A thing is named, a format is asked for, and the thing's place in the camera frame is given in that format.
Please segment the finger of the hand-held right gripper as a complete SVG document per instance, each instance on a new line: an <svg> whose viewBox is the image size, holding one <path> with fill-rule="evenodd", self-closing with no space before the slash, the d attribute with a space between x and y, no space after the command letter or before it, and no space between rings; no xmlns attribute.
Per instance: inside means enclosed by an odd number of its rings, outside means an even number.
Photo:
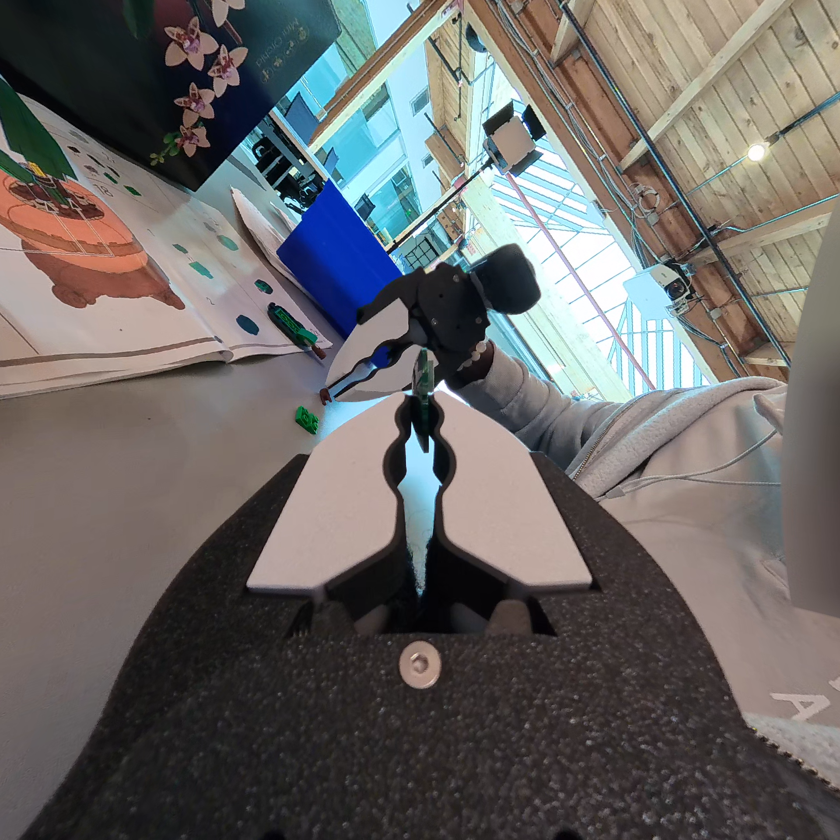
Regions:
<svg viewBox="0 0 840 840"><path fill-rule="evenodd" d="M409 330L409 309L402 301L393 301L365 323L358 324L335 354L327 375L326 387L338 389L362 362L369 361L382 346L402 341ZM348 389L405 389L412 378L408 355L391 366L376 369L363 381Z"/></svg>
<svg viewBox="0 0 840 840"><path fill-rule="evenodd" d="M367 402L401 391L400 364L376 365L373 359L367 359L350 367L350 362L337 356L330 366L330 401Z"/></svg>

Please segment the black orchid picture box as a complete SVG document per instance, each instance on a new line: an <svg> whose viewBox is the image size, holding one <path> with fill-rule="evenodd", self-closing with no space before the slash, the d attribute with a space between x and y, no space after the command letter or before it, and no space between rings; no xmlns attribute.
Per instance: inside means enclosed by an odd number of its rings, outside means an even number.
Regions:
<svg viewBox="0 0 840 840"><path fill-rule="evenodd" d="M2 1L2 72L196 190L342 33L330 1Z"/></svg>

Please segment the dark green brick leaf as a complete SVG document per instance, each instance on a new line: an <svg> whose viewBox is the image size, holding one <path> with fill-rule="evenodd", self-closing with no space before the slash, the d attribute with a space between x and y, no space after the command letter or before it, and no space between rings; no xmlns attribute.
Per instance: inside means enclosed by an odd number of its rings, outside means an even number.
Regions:
<svg viewBox="0 0 840 840"><path fill-rule="evenodd" d="M431 434L430 405L435 389L435 359L425 348L416 357L412 374L411 418L416 440L427 454Z"/></svg>

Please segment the green brick leaf assembly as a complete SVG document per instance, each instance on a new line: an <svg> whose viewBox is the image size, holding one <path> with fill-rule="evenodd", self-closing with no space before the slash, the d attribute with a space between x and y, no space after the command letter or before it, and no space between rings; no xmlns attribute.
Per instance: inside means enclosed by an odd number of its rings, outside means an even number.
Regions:
<svg viewBox="0 0 840 840"><path fill-rule="evenodd" d="M318 335L306 328L288 310L270 302L267 306L267 314L269 320L298 348L313 352L321 360L326 358L325 351L318 346Z"/></svg>

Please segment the person's right hand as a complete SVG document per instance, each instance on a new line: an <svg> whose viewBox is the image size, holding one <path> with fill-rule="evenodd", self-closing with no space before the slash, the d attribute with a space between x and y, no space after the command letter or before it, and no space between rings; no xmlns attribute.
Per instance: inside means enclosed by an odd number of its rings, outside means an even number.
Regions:
<svg viewBox="0 0 840 840"><path fill-rule="evenodd" d="M469 360L466 366L461 365L455 372L451 373L444 379L447 386L452 391L459 391L473 382L483 381L490 372L490 368L494 361L493 353L489 351L483 353L477 360Z"/></svg>

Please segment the blue plastic bin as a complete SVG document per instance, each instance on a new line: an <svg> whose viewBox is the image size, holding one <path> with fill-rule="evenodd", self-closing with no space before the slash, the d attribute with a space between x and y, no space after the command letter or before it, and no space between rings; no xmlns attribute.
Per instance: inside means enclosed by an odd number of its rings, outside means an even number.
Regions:
<svg viewBox="0 0 840 840"><path fill-rule="evenodd" d="M403 275L332 182L325 183L277 257L343 338L355 328L358 309Z"/></svg>

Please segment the grey zip hooded jacket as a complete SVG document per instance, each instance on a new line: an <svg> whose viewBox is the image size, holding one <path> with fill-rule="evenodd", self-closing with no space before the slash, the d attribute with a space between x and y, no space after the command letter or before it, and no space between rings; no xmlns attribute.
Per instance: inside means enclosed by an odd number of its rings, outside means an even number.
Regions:
<svg viewBox="0 0 840 840"><path fill-rule="evenodd" d="M642 394L562 471L675 584L746 722L838 786L838 618L794 606L784 558L786 392L746 377Z"/></svg>

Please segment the person's right forearm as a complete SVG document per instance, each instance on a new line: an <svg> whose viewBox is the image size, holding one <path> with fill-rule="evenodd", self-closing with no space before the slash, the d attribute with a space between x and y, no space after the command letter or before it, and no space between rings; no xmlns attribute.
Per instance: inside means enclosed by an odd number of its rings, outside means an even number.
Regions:
<svg viewBox="0 0 840 840"><path fill-rule="evenodd" d="M494 355L487 377L453 392L564 470L597 437L598 428L624 408L617 402L576 401L493 342L487 342L482 354L489 347Z"/></svg>

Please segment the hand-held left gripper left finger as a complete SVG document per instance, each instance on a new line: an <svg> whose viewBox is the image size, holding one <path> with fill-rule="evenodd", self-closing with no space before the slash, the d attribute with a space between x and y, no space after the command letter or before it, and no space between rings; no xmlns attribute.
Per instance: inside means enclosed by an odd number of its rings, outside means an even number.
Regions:
<svg viewBox="0 0 840 840"><path fill-rule="evenodd" d="M412 432L411 398L396 393L312 450L247 587L346 606L378 606L408 572L399 484Z"/></svg>

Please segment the white paper bag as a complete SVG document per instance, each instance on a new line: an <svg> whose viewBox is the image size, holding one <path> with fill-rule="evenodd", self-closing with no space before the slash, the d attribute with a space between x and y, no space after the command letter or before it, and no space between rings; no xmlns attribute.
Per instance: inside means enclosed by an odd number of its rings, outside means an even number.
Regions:
<svg viewBox="0 0 840 840"><path fill-rule="evenodd" d="M294 273L281 261L277 253L285 243L287 234L281 233L241 191L231 187L230 192L244 225L269 263L297 285L298 280Z"/></svg>

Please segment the open instruction booklet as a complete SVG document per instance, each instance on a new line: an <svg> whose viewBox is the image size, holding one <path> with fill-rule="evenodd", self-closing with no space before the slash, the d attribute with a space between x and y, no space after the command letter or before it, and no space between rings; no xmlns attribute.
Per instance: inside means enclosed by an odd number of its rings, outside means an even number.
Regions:
<svg viewBox="0 0 840 840"><path fill-rule="evenodd" d="M213 207L2 79L2 397L331 346Z"/></svg>

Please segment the studio light panel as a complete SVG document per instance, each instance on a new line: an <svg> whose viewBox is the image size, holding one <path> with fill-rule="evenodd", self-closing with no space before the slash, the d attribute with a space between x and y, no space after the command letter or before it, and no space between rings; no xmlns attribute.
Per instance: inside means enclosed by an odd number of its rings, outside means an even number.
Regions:
<svg viewBox="0 0 840 840"><path fill-rule="evenodd" d="M482 129L490 161L503 175L519 176L542 157L538 142L547 131L531 106L518 112L510 101L490 116Z"/></svg>

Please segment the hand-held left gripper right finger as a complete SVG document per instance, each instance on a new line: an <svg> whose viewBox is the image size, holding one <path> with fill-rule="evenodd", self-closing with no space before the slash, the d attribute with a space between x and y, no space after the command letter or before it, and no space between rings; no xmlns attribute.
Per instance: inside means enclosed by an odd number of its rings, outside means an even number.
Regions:
<svg viewBox="0 0 840 840"><path fill-rule="evenodd" d="M488 416L440 393L427 589L444 602L584 591L593 579L529 449Z"/></svg>

